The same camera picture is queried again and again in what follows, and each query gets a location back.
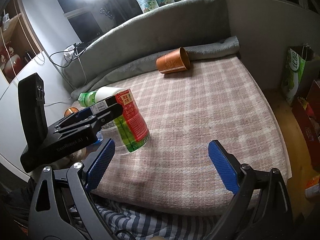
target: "cardboard box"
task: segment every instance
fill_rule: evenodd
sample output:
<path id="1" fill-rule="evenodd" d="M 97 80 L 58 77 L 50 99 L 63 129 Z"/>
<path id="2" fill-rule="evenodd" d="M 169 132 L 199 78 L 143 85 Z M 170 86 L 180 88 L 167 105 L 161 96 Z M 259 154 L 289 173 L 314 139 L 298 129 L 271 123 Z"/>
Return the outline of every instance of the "cardboard box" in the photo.
<path id="1" fill-rule="evenodd" d="M 314 170 L 320 171 L 320 139 L 315 130 L 314 122 L 320 123 L 320 82 L 314 81 L 307 96 L 309 108 L 305 110 L 299 100 L 295 100 L 292 108 L 303 136 L 306 140 L 311 165 Z"/>
<path id="2" fill-rule="evenodd" d="M 306 98 L 319 71 L 320 57 L 310 47 L 289 47 L 281 89 L 290 106 L 295 98 Z"/>

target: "copper cup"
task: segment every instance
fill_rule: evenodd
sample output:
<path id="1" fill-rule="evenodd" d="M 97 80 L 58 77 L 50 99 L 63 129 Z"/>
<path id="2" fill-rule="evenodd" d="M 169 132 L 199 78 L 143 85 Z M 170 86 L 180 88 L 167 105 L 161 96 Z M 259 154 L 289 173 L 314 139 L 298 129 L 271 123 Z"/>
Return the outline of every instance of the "copper cup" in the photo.
<path id="1" fill-rule="evenodd" d="M 79 110 L 75 107 L 69 107 L 65 113 L 64 113 L 64 117 L 68 116 L 69 114 L 72 114 L 72 113 L 76 113 L 76 112 L 79 112 Z"/>
<path id="2" fill-rule="evenodd" d="M 183 47 L 176 49 L 157 59 L 156 65 L 161 74 L 188 70 L 190 61 Z"/>

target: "wall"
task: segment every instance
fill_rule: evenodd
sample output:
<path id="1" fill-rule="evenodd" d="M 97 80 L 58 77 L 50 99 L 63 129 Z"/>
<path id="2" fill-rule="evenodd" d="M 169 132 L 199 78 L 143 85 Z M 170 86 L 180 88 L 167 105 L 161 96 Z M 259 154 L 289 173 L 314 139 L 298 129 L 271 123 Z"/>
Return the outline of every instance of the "wall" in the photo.
<path id="1" fill-rule="evenodd" d="M 320 15 L 278 0 L 227 0 L 241 61 L 262 90 L 277 88 L 288 46 L 308 43 L 320 55 Z"/>
<path id="2" fill-rule="evenodd" d="M 21 0 L 30 24 L 48 55 L 80 42 L 57 0 Z M 53 55 L 57 64 L 62 54 Z"/>
<path id="3" fill-rule="evenodd" d="M 48 57 L 45 56 L 44 65 L 38 65 L 36 59 L 34 58 L 23 68 L 18 74 L 18 80 L 37 72 L 44 81 L 46 104 L 70 98 L 72 88 L 66 84 L 59 72 L 50 63 Z M 14 81 L 0 100 L 0 162 L 21 179 L 28 180 L 28 176 L 24 173 L 20 163 L 20 156 L 27 142 L 20 118 L 17 80 Z M 65 110 L 71 104 L 72 100 L 68 99 L 63 103 L 45 106 L 48 125 L 61 119 Z"/>
<path id="4" fill-rule="evenodd" d="M 5 79 L 4 75 L 2 73 L 0 73 L 0 98 L 3 95 L 3 93 L 5 92 L 5 90 L 8 88 L 8 82 Z"/>

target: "red box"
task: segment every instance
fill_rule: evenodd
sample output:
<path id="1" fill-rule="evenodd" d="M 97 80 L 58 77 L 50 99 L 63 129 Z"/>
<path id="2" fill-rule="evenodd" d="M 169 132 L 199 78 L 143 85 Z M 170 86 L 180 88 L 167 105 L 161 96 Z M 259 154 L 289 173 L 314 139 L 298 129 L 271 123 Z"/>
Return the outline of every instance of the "red box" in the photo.
<path id="1" fill-rule="evenodd" d="M 320 122 L 320 81 L 313 81 L 307 96 L 307 101 L 313 110 L 317 122 Z M 294 114 L 303 133 L 304 139 L 306 140 L 311 158 L 311 165 L 314 170 L 320 171 L 320 141 L 307 112 L 297 99 L 293 104 L 292 113 Z"/>

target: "pink plaid blanket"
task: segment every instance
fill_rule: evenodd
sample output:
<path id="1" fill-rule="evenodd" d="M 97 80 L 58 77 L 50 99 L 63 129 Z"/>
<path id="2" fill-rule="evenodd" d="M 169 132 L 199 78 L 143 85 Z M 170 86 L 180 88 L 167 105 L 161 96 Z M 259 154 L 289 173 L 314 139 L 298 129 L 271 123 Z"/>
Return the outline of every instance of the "pink plaid blanket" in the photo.
<path id="1" fill-rule="evenodd" d="M 151 137 L 133 153 L 115 154 L 95 194 L 169 213 L 221 214 L 233 195 L 208 157 L 213 139 L 240 163 L 262 171 L 277 167 L 287 180 L 290 164 L 278 124 L 234 55 L 109 86 L 131 89 Z"/>

